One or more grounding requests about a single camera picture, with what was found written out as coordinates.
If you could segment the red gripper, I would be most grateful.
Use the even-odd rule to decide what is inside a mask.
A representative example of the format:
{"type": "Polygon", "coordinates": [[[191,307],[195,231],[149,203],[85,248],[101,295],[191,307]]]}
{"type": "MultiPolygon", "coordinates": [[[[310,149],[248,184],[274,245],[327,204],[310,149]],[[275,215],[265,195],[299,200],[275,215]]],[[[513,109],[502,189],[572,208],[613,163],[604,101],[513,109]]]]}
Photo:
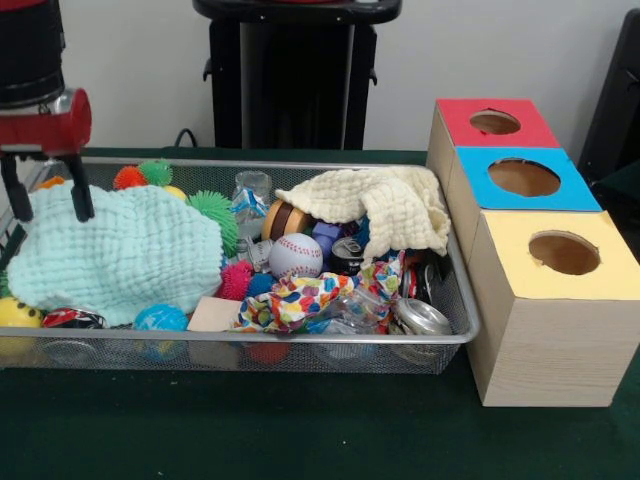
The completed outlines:
{"type": "MultiPolygon", "coordinates": [[[[82,88],[66,89],[49,103],[1,111],[2,153],[62,153],[53,158],[64,163],[71,175],[71,195],[80,222],[94,217],[89,183],[79,154],[89,143],[91,130],[91,107],[82,88]]],[[[33,211],[26,187],[18,177],[14,156],[1,156],[1,177],[15,218],[30,222],[33,211]]]]}

